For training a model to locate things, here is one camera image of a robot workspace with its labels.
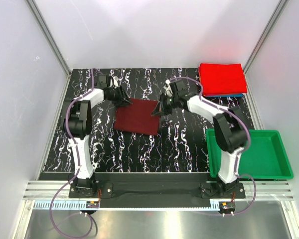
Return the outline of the dark red t-shirt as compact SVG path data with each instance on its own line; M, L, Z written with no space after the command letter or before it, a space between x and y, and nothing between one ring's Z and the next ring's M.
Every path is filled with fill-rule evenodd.
M115 113L114 129L131 133L157 135L160 117L152 116L157 101L131 99L132 104L119 107Z

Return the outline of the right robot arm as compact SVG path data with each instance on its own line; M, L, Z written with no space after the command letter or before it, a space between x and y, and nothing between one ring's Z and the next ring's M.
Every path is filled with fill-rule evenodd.
M228 197L239 183L239 163L243 152L251 146L249 129L239 107L225 107L203 97L203 90L192 91L187 85L189 77L166 80L152 116L172 114L180 108L207 119L214 126L216 143L221 149L221 166L214 190L209 196L218 194Z

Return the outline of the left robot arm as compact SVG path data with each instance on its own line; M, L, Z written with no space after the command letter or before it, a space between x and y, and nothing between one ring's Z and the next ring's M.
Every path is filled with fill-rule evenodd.
M100 192L91 163L89 136L92 108L103 101L111 101L117 107L132 104L119 78L110 75L100 75L96 80L92 78L92 87L87 92L64 101L61 126L69 138L75 166L74 176L69 179L70 197L94 197Z

